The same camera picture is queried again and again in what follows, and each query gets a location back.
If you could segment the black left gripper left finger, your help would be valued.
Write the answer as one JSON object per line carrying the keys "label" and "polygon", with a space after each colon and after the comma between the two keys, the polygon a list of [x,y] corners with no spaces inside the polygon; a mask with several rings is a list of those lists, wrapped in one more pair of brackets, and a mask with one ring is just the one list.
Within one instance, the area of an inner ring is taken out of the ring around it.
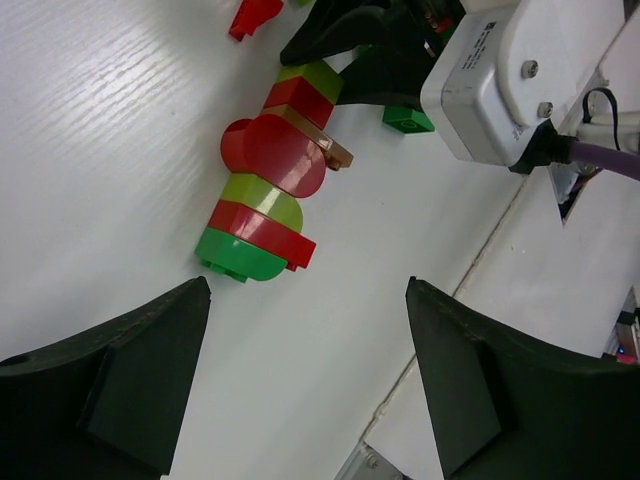
{"label": "black left gripper left finger", "polygon": [[1,363],[4,479],[169,474],[211,292],[191,279],[149,303]]}

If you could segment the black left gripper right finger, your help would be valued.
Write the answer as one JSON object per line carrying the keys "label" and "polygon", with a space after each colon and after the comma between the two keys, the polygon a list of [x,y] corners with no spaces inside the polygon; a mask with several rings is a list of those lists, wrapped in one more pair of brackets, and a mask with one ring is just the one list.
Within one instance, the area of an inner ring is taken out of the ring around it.
{"label": "black left gripper right finger", "polygon": [[635,479],[639,370],[536,339],[426,281],[409,324],[447,479]]}

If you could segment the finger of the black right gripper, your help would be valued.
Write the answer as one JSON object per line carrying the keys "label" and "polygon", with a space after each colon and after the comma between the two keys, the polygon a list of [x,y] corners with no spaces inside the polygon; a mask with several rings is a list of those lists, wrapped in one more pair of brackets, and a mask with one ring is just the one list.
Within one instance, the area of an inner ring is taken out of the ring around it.
{"label": "finger of the black right gripper", "polygon": [[407,51],[368,47],[340,72],[343,87],[337,104],[421,108],[420,95],[429,73],[430,54],[423,45]]}
{"label": "finger of the black right gripper", "polygon": [[316,1],[280,53],[283,66],[297,66],[388,39],[385,16],[394,1]]}

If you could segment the lime lego brick mid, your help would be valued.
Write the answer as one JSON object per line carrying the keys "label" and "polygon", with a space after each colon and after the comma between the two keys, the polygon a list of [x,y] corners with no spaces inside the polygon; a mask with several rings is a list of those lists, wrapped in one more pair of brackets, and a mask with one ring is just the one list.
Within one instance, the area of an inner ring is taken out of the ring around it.
{"label": "lime lego brick mid", "polygon": [[324,60],[297,66],[283,66],[276,82],[303,78],[336,105],[344,85],[342,77]]}

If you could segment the green rounded end lego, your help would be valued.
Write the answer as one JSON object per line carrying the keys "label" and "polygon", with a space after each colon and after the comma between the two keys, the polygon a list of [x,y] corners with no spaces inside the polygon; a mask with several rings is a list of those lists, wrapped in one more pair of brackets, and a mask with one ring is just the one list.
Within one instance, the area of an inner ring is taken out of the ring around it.
{"label": "green rounded end lego", "polygon": [[271,280],[287,266],[284,259],[212,228],[202,233],[195,255],[204,267],[241,283]]}

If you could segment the green square lego brick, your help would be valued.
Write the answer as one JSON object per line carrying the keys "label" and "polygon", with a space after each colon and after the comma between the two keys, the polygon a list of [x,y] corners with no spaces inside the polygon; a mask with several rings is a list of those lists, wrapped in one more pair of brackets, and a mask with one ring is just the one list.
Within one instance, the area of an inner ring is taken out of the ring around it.
{"label": "green square lego brick", "polygon": [[382,121],[402,134],[435,131],[435,126],[425,113],[406,107],[387,106],[384,109]]}

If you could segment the red lego brick mid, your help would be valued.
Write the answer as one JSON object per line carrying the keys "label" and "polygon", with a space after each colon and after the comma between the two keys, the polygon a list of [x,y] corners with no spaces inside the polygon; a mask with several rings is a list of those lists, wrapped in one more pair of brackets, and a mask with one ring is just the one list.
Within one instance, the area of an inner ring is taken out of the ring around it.
{"label": "red lego brick mid", "polygon": [[275,83],[271,88],[264,108],[289,106],[324,129],[333,112],[334,104],[303,77]]}

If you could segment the tan thin lego plate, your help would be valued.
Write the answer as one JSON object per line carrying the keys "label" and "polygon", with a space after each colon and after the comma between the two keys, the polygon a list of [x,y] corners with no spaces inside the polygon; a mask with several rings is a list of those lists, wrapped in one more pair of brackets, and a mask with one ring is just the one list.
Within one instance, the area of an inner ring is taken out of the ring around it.
{"label": "tan thin lego plate", "polygon": [[354,156],[291,106],[269,107],[263,109],[262,113],[278,115],[305,134],[321,149],[326,167],[330,170],[339,171],[351,166]]}

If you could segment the lime rounded lego brick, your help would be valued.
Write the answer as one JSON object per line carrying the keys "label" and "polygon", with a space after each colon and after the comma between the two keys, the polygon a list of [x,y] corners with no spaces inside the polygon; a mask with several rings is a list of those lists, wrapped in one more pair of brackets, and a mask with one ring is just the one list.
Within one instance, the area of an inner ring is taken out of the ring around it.
{"label": "lime rounded lego brick", "polygon": [[255,174],[232,173],[220,198],[244,204],[301,233],[304,217],[299,201]]}

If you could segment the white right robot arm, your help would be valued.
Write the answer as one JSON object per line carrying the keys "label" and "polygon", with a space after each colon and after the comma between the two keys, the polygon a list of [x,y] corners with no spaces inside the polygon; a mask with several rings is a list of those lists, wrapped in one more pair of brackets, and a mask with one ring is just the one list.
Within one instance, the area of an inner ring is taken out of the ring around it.
{"label": "white right robot arm", "polygon": [[342,104],[419,106],[419,91],[465,20],[506,10],[502,45],[561,82],[568,103],[639,8],[636,1],[318,1],[280,53],[299,66],[359,47]]}

